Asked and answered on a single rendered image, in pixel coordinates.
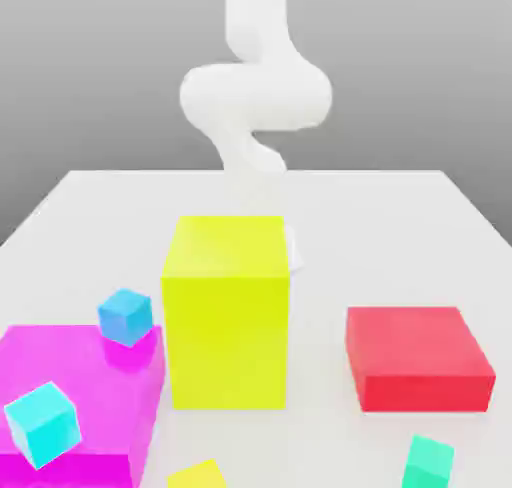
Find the small blue cube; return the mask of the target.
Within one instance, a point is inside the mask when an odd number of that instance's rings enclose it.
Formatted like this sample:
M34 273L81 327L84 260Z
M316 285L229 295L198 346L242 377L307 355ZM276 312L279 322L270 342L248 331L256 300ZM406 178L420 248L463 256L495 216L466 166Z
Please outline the small blue cube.
M118 289L97 311L102 335L126 347L133 347L153 328L151 298L127 288Z

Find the small yellow cube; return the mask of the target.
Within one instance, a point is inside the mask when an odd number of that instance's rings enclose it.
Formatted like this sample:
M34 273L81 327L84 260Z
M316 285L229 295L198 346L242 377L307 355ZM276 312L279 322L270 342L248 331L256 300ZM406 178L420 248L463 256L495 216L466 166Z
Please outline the small yellow cube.
M215 460L210 459L170 475L167 488L227 488Z

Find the small green cube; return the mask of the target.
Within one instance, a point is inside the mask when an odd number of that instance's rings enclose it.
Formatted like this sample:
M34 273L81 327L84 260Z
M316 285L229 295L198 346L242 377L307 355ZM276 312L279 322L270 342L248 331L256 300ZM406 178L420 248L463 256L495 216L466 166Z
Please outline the small green cube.
M414 435L401 488L448 488L454 453L450 445Z

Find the small cyan cube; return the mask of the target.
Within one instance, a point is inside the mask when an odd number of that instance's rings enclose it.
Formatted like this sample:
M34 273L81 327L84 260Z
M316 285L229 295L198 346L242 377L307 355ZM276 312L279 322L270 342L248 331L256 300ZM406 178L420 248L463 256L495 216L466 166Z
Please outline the small cyan cube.
M12 440L40 470L82 441L75 404L48 381L4 406Z

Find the large yellow box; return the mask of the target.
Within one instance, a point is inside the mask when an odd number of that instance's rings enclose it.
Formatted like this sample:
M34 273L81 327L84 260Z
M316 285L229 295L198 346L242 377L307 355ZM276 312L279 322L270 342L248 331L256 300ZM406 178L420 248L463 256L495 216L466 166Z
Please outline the large yellow box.
M174 408L285 408L290 270L282 217L180 217L161 288Z

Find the large red box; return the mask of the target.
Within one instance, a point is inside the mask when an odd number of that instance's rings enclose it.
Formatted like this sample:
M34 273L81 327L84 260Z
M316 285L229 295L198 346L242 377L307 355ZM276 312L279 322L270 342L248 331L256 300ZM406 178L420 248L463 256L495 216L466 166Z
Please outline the large red box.
M350 307L345 345L364 412L488 409L496 374L455 307Z

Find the large magenta box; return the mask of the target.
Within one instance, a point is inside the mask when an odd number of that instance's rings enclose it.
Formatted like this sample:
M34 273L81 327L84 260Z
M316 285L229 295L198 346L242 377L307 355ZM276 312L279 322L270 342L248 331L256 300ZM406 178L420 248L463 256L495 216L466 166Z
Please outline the large magenta box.
M17 325L0 337L0 488L139 488L165 378L162 329L133 347L95 325ZM74 403L75 448L34 469L15 447L4 406L54 382Z

